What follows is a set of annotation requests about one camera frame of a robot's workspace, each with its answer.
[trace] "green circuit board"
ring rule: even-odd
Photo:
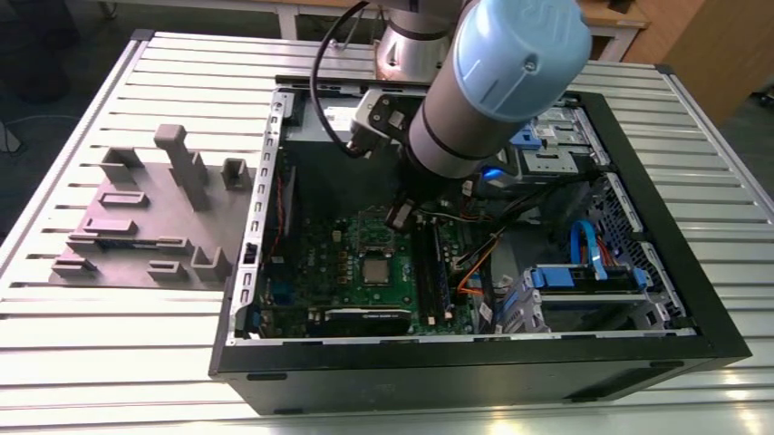
[[[384,224],[386,208],[370,208],[333,221],[303,222],[297,274],[289,283],[292,303],[275,311],[277,335],[304,337],[303,307],[363,307],[411,312],[408,334],[466,334],[471,307],[451,305],[452,319],[435,324],[419,318],[419,296],[411,256],[411,237]],[[458,229],[439,227],[446,266],[460,251]]]

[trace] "gray metal block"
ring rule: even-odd
[[[85,258],[61,256],[55,260],[51,270],[61,277],[80,277],[93,275],[97,267]]]
[[[197,247],[191,258],[191,267],[201,281],[223,283],[231,275],[231,264],[223,255],[223,249],[220,247],[215,249],[212,261],[207,258],[204,250]]]
[[[197,152],[189,152],[188,156],[191,157],[191,165],[193,166],[196,177],[199,178],[201,184],[207,186],[209,183],[209,174],[207,173],[207,167],[204,166],[201,155]],[[180,178],[175,175],[175,168],[169,168],[169,175],[172,175],[175,184],[181,186]]]
[[[132,168],[141,168],[143,162],[131,148],[111,148],[99,164],[112,184],[135,185]]]
[[[132,235],[136,233],[136,223],[132,219],[99,219],[85,221],[84,231],[97,234]]]
[[[244,159],[223,160],[220,177],[227,190],[252,190],[251,172]]]
[[[144,208],[148,206],[148,195],[132,191],[103,192],[97,201],[104,207]]]
[[[211,206],[204,192],[204,183],[200,180],[200,172],[196,170],[185,148],[185,129],[181,125],[161,124],[156,129],[153,141],[159,148],[167,151],[172,162],[173,175],[183,186],[188,202],[195,211],[207,210]]]
[[[148,261],[148,275],[155,281],[187,281],[188,273],[179,261]]]
[[[85,255],[88,253],[101,252],[101,246],[95,241],[93,235],[79,235],[72,233],[68,236],[68,241],[65,242],[68,247],[71,247],[72,251],[76,254]]]
[[[209,184],[204,191],[212,199],[212,206],[200,212],[191,209],[185,192],[169,176],[168,164],[147,163],[141,168],[129,169],[136,181],[135,188],[148,198],[148,206],[144,208],[105,207],[99,201],[104,194],[125,191],[105,180],[81,224],[71,234],[68,249],[63,254],[87,258],[99,273],[67,276],[52,274],[49,282],[81,286],[223,290],[223,282],[200,280],[191,266],[191,256],[195,247],[201,247],[207,254],[215,253],[217,247],[221,247],[228,264],[236,262],[251,192],[225,189],[220,166],[205,169]],[[131,235],[87,233],[84,226],[89,219],[131,220],[136,232]],[[148,274],[149,261],[177,261],[187,271],[187,281],[153,280]]]
[[[193,245],[187,238],[159,237],[156,247],[164,254],[189,256],[193,253]]]

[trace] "floor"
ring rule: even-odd
[[[71,77],[71,93],[55,103],[31,105],[16,99],[0,83],[0,119],[5,121],[40,114],[80,116],[136,28],[279,37],[277,19],[268,13],[120,5],[117,19],[107,21],[96,3],[71,2],[69,5],[83,37],[77,46],[57,54]],[[0,5],[0,19],[4,14],[7,10]],[[331,21],[329,17],[300,16],[299,37],[320,40]],[[379,25],[364,21],[356,29],[354,42],[367,43],[374,26],[380,33]],[[774,195],[774,171],[767,170],[774,167],[773,118],[774,111],[759,108],[750,100],[720,129],[770,195]],[[72,120],[51,118],[25,121],[11,128],[25,144],[25,151],[13,157],[0,153],[0,239],[16,222],[73,126]]]

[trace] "open computer tower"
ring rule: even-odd
[[[375,89],[408,114],[427,91],[327,79],[344,140]],[[277,77],[212,352],[259,413],[608,401],[750,355],[600,95],[567,92],[407,234],[399,145],[347,158],[309,104]]]

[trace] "slotted aluminum table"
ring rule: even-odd
[[[774,226],[770,199],[679,82],[651,66],[592,63],[574,89],[606,95],[754,357],[614,403],[508,410],[259,418],[207,376],[220,292],[48,285],[109,146],[165,161],[152,134],[185,125],[205,162],[255,166],[273,76],[307,74],[316,43],[156,33],[109,73],[0,250],[0,428],[191,433],[770,432]],[[351,46],[323,75],[372,78]]]

